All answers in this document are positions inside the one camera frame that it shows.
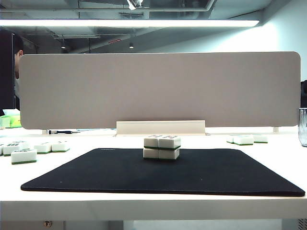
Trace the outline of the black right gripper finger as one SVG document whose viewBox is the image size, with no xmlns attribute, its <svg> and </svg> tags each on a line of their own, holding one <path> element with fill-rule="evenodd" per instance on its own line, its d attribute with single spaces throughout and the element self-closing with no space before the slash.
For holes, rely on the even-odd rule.
<svg viewBox="0 0 307 230">
<path fill-rule="evenodd" d="M 130 10 L 135 10 L 142 7 L 143 0 L 128 0 L 128 5 Z"/>
</svg>

